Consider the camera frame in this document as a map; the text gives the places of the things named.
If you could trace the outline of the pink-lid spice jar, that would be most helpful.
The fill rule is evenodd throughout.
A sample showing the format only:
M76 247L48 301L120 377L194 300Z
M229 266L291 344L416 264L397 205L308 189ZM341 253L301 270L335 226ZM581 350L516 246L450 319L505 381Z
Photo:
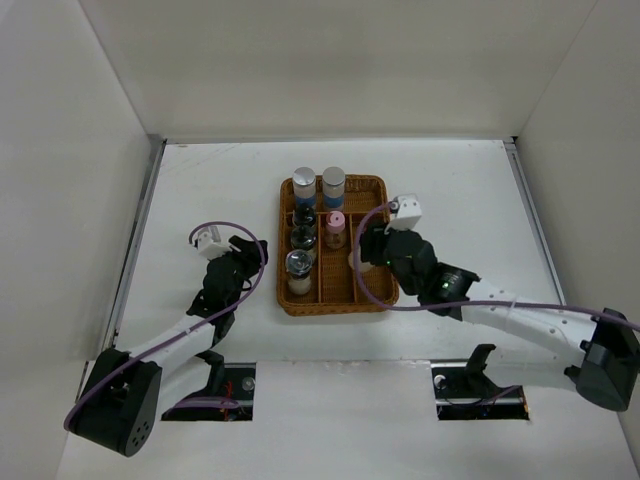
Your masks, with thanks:
M326 216L325 243L330 249L340 249L346 243L346 219L341 211L330 211Z

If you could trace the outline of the black-top grinder jar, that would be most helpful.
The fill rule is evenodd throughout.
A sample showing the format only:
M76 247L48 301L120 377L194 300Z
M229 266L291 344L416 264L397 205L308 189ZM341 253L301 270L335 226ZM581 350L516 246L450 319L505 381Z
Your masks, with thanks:
M289 290L295 295L305 295L311 290L313 256L302 249L289 252L285 259Z

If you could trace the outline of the small black-cap glass jar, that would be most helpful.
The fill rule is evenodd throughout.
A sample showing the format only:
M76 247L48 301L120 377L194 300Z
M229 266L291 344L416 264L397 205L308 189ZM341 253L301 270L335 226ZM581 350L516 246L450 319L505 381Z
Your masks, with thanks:
M298 205L292 215L292 224L294 227L307 226L316 229L317 214L313 206Z

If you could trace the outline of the blue-label silver-cap bottle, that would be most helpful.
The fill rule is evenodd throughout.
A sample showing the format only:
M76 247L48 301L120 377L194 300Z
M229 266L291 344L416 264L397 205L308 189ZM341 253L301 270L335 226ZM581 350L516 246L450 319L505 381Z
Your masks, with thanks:
M292 175L294 200L297 207L316 209L316 174L309 167L299 167Z
M344 210L344 191L346 174L337 167L331 166L322 175L323 205L327 211Z

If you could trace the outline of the cream-lid spice jar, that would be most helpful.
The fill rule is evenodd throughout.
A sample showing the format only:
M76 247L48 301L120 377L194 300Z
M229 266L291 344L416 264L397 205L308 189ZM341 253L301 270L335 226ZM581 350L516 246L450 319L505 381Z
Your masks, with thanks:
M348 265L352 270L355 270L356 268L359 269L359 271L362 274L365 274L369 271L371 271L374 268L374 265L371 264L370 262L365 262L363 261L360 257L359 254L355 255L354 251L351 251L347 257L347 261L348 261Z

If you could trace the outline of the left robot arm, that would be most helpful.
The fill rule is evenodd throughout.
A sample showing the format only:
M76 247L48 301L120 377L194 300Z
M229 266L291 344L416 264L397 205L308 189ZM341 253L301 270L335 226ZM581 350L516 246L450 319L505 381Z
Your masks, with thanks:
M268 243L233 236L209 261L185 316L130 350L109 348L96 359L64 428L124 457L148 441L155 422L193 393L210 399L224 387L224 358L214 352L235 312L256 289L268 264Z

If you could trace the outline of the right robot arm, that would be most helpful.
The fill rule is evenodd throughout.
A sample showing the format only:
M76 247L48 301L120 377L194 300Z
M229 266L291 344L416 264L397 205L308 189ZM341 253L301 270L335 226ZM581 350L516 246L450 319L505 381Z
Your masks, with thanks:
M479 345L463 373L471 393L487 395L503 377L573 391L610 411L630 406L639 375L639 327L621 312L526 300L439 261L418 233L387 223L359 226L354 244L358 264L387 269L416 299L416 310L499 330L548 351L546 360L511 353L499 362L496 345Z

